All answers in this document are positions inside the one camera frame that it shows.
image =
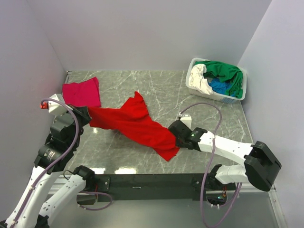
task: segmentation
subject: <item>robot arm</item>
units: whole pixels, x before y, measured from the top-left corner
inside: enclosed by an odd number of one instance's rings
[[[60,94],[53,95],[51,99],[64,103]],[[46,224],[48,224],[47,219],[49,219],[49,222],[52,222],[60,209],[62,209],[72,197],[76,197],[78,192],[92,183],[92,176],[94,176],[92,170],[86,167],[79,167],[80,169],[78,171],[74,171],[70,182],[68,182],[59,193],[45,202],[53,183],[60,176],[67,162],[73,157],[73,152],[76,151],[79,146],[83,126],[88,124],[91,118],[86,107],[69,107],[76,116],[79,127],[76,143],[64,158],[47,169],[47,167],[61,157],[72,144],[76,135],[76,122],[63,106],[55,102],[44,103],[42,108],[47,108],[48,112],[56,115],[56,117],[50,128],[50,134],[46,139],[45,145],[38,151],[38,156],[34,162],[35,167],[33,168],[28,185],[17,207],[5,221],[5,227],[8,228],[34,228],[36,224],[39,223],[39,220],[44,220]]]
[[[257,189],[270,191],[281,163],[265,143],[236,142],[198,127],[192,131],[190,126],[189,115],[183,115],[170,125],[169,130],[175,135],[178,147],[212,152],[212,140],[215,138],[215,154],[237,163],[231,166],[216,165],[211,173],[215,174],[217,181],[221,184],[249,182]]]

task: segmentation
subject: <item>red cloth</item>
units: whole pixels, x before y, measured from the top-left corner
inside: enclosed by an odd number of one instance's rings
[[[161,157],[169,161],[179,148],[175,136],[149,116],[143,97],[135,92],[121,108],[89,107],[91,127],[116,129],[139,144],[152,147]]]
[[[63,84],[62,96],[66,104],[76,107],[101,107],[97,77],[81,83]]]

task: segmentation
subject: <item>white laundry basket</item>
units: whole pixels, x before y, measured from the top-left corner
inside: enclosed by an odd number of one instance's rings
[[[202,97],[205,97],[205,98],[209,98],[209,99],[216,100],[216,101],[221,101],[221,102],[228,103],[228,104],[232,104],[232,103],[235,103],[236,101],[244,100],[245,94],[246,94],[246,87],[247,87],[247,73],[246,73],[246,71],[244,69],[242,69],[240,67],[239,67],[239,69],[243,73],[243,82],[242,82],[243,96],[242,96],[242,98],[236,98],[236,97],[232,97],[232,96],[218,94],[216,92],[213,92],[210,95],[208,95],[208,94],[202,94],[195,87],[192,87],[192,86],[189,85],[189,77],[190,77],[191,70],[192,70],[192,68],[194,66],[194,63],[195,62],[199,62],[199,61],[206,61],[206,60],[207,59],[203,59],[203,58],[194,58],[194,59],[192,59],[190,65],[189,65],[189,69],[188,69],[187,77],[186,77],[186,86],[189,89],[189,93],[193,94],[193,95],[196,95],[196,96],[202,96]],[[208,80],[208,82],[210,82],[212,80],[212,78],[208,78],[208,77],[206,77],[206,79]]]

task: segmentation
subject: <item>white wall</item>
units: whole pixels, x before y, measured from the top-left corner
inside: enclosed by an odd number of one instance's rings
[[[39,102],[60,92],[65,71],[25,0],[0,1],[0,221],[29,180],[52,117]]]
[[[276,187],[289,228],[304,226],[303,9],[303,0],[273,0],[239,63],[250,76],[243,107],[252,135],[282,163]]]
[[[271,0],[28,0],[67,70],[237,64]]]

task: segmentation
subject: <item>marble surface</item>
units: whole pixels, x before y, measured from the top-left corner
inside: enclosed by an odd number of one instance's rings
[[[153,120],[168,127],[177,119],[179,111],[196,102],[209,102],[220,108],[223,121],[217,135],[252,143],[252,138],[240,102],[225,104],[190,95],[185,85],[187,71],[73,71],[67,83],[83,82],[94,76],[99,80],[102,107],[119,108],[138,91],[148,106]],[[192,116],[192,128],[201,127],[213,131],[219,115],[207,105],[192,107],[186,114]],[[207,152],[181,148],[169,162],[152,148],[137,144],[118,131],[85,126],[80,146],[67,169],[87,166],[96,173],[195,173],[204,172],[209,161]],[[215,156],[212,166],[233,164]]]

